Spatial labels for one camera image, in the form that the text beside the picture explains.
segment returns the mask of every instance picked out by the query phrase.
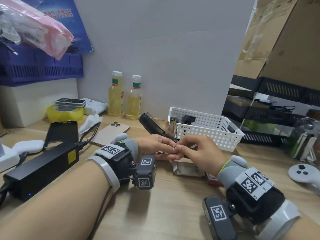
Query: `hand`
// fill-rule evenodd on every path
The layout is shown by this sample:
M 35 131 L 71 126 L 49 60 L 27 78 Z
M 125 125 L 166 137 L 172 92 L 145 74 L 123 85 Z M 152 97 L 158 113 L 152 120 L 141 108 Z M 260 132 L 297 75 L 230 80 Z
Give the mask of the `hand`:
M 198 150 L 189 147 L 198 145 Z M 207 136 L 186 135 L 176 145 L 173 145 L 180 153 L 183 153 L 203 171 L 214 176 L 220 172 L 228 161 L 214 141 Z
M 155 155 L 156 160 L 180 160 L 182 153 L 174 149 L 174 141 L 167 137 L 152 134 L 146 137 L 135 138 L 139 147 L 138 159 L 144 155 Z

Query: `tape roll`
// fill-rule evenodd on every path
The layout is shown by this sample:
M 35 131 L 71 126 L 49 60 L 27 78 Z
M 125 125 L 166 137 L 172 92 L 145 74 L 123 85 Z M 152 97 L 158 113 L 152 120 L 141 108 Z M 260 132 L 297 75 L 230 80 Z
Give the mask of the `tape roll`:
M 51 105 L 47 108 L 50 122 L 80 121 L 83 118 L 83 107 Z

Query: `yellow liquid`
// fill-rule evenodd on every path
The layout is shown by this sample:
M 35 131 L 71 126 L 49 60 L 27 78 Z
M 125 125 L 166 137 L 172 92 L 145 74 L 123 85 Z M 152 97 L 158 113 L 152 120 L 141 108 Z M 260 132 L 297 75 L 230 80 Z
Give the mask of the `yellow liquid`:
M 140 112 L 140 94 L 130 94 L 128 97 L 128 109 L 126 117 L 130 120 L 137 120 Z
M 112 85 L 109 88 L 108 115 L 120 116 L 123 104 L 123 88 L 121 86 L 121 77 L 114 78 L 118 79 L 118 85 Z

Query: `plastic bottle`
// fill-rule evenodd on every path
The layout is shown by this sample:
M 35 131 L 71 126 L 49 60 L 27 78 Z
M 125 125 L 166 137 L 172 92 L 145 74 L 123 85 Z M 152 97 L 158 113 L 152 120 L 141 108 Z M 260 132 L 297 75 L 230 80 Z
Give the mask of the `plastic bottle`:
M 123 105 L 122 72 L 112 72 L 112 86 L 109 88 L 108 114 L 120 116 Z
M 133 86 L 128 96 L 128 109 L 126 117 L 130 120 L 137 120 L 139 118 L 140 105 L 141 105 L 141 76 L 133 75 Z

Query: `yellow label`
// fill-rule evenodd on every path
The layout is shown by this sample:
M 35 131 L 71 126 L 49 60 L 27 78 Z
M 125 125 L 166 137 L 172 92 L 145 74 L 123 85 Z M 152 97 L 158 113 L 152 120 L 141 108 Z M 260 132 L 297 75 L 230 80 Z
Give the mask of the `yellow label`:
M 72 163 L 76 159 L 76 150 L 73 150 L 68 153 L 68 162 Z

